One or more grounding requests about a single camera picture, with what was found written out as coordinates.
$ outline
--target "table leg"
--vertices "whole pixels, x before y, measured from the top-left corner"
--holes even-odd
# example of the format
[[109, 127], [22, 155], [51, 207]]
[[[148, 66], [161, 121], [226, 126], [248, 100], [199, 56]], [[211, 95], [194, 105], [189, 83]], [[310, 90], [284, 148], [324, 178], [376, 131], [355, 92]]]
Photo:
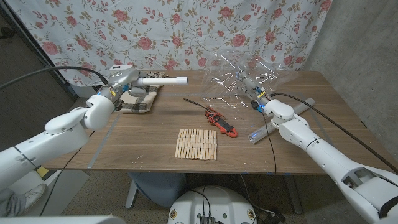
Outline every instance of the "table leg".
[[136, 184], [132, 180], [131, 185], [130, 185], [129, 194], [127, 195], [126, 208], [132, 208], [134, 206], [134, 202], [136, 202], [137, 194], [138, 194], [138, 189], [136, 187]]
[[299, 193], [297, 192], [296, 182], [294, 181], [294, 177], [292, 175], [284, 175], [285, 185], [287, 187], [287, 191], [289, 191], [290, 200], [293, 205], [293, 211], [297, 215], [303, 213], [303, 208], [300, 203]]

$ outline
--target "plaid fabric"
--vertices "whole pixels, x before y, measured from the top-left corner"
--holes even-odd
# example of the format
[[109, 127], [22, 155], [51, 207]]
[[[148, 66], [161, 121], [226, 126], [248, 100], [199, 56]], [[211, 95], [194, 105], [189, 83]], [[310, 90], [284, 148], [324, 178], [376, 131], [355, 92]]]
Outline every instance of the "plaid fabric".
[[[166, 77], [164, 72], [148, 73], [147, 78], [163, 78]], [[122, 109], [114, 111], [114, 114], [123, 113], [146, 113], [150, 111], [152, 103], [157, 95], [157, 90], [162, 87], [160, 85], [151, 85], [142, 87], [147, 92], [146, 96], [133, 97], [128, 92], [122, 94], [120, 97], [123, 100]]]

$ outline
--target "floral curtain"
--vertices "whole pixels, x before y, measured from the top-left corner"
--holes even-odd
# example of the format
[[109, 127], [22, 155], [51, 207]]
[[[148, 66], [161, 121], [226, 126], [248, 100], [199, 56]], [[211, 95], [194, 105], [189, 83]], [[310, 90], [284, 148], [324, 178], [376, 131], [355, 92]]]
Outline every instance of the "floral curtain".
[[[214, 52], [238, 50], [300, 69], [332, 0], [7, 0], [55, 65], [108, 74], [112, 65], [200, 70]], [[101, 83], [64, 70], [77, 86]]]

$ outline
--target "plastic bag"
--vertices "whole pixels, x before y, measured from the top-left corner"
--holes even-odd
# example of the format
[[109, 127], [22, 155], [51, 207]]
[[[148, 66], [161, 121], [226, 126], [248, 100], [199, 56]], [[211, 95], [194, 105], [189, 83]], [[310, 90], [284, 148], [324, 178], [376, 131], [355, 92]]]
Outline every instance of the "plastic bag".
[[[299, 76], [295, 71], [281, 72], [279, 67], [247, 52], [216, 53], [205, 71], [201, 97], [226, 118], [243, 121], [245, 127], [240, 129], [252, 128], [261, 120], [247, 115], [254, 113], [250, 102], [262, 92], [268, 98], [279, 85]], [[242, 81], [243, 73], [250, 78], [249, 84]]]

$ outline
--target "pipe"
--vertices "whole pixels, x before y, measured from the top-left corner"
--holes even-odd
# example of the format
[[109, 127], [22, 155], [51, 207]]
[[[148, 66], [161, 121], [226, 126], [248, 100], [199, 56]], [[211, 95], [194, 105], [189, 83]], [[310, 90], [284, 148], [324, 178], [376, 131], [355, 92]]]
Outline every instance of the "pipe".
[[188, 77], [177, 78], [138, 78], [131, 83], [132, 86], [150, 85], [188, 85]]
[[[311, 106], [313, 106], [315, 104], [315, 100], [313, 100], [313, 98], [308, 98], [305, 100], [305, 102], [307, 102]], [[295, 114], [303, 113], [307, 109], [308, 109], [308, 106], [303, 103], [300, 103], [299, 105], [297, 105], [293, 108]], [[268, 127], [268, 133], [271, 133], [276, 130], [276, 128], [271, 124], [271, 122], [267, 123], [266, 125], [264, 125], [263, 127], [259, 128], [256, 131], [254, 131], [253, 133], [251, 133], [248, 136], [249, 140], [252, 144], [255, 144], [256, 142], [260, 141], [262, 138], [267, 136], [266, 126]]]

